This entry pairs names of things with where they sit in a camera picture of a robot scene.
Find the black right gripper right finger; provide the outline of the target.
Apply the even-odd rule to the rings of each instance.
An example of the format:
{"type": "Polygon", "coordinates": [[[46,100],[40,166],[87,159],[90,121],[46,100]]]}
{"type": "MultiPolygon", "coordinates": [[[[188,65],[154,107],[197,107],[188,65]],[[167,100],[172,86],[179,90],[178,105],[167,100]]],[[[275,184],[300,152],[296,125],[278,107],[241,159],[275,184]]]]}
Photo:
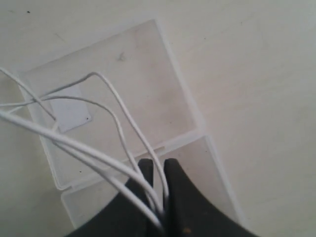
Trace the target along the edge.
{"type": "Polygon", "coordinates": [[[169,237],[254,237],[215,207],[186,175],[179,161],[164,161],[169,187],[169,237]]]}

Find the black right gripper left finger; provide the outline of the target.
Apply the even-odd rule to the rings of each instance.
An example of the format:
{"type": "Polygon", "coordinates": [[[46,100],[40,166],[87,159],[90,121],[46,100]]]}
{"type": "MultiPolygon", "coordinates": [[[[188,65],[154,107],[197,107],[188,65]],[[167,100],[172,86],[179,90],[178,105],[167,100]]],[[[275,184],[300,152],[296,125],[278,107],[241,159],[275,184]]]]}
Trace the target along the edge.
{"type": "Polygon", "coordinates": [[[161,237],[162,233],[122,194],[69,237],[161,237]]]}

